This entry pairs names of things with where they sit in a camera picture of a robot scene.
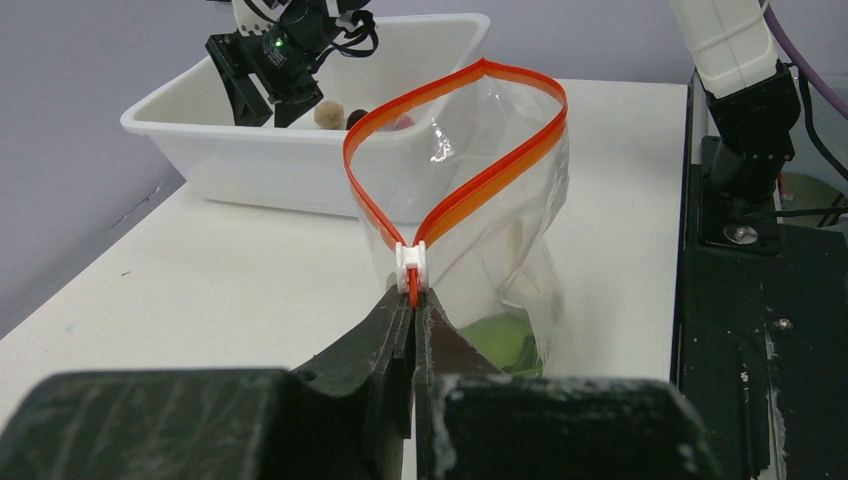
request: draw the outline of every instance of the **white wall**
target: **white wall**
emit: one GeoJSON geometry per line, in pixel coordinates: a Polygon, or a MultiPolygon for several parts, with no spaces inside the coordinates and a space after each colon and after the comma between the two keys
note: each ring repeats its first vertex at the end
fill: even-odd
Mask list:
{"type": "MultiPolygon", "coordinates": [[[[846,0],[774,0],[810,61],[848,72],[846,0]]],[[[28,0],[0,6],[0,337],[182,181],[128,106],[229,31],[202,0],[28,0]],[[162,184],[150,201],[113,225],[162,184]]],[[[487,55],[558,77],[686,82],[667,0],[373,0],[378,15],[482,12],[487,55]]]]}

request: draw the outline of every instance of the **beige ball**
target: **beige ball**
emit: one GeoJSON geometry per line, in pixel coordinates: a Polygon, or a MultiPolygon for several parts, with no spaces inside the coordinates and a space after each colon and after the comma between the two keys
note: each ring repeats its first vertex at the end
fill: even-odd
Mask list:
{"type": "Polygon", "coordinates": [[[327,100],[315,107],[315,123],[324,130],[338,130],[344,125],[344,107],[327,100]]]}

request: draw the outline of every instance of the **green object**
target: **green object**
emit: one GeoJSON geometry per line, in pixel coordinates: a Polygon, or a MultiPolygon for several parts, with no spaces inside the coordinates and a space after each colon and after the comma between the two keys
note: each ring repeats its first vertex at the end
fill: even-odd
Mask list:
{"type": "Polygon", "coordinates": [[[503,313],[482,318],[459,329],[459,333],[506,373],[521,376],[542,374],[536,337],[527,319],[503,313]]]}

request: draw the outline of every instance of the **clear plastic bag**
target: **clear plastic bag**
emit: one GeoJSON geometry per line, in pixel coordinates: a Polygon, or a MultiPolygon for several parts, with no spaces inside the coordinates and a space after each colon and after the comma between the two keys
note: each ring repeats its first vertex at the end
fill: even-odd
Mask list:
{"type": "Polygon", "coordinates": [[[555,80],[483,59],[372,111],[345,140],[378,277],[394,284],[396,245],[423,241],[451,323],[508,373],[563,367],[563,292],[543,234],[565,201],[566,113],[555,80]]]}

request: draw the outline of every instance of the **table surface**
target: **table surface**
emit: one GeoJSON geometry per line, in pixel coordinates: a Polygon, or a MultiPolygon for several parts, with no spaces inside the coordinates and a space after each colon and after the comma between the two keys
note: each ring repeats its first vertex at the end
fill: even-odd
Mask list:
{"type": "MultiPolygon", "coordinates": [[[[562,83],[571,183],[547,241],[570,373],[667,380],[686,86],[562,83]]],[[[60,371],[295,367],[381,294],[356,219],[185,186],[0,340],[0,425],[60,371]]]]}

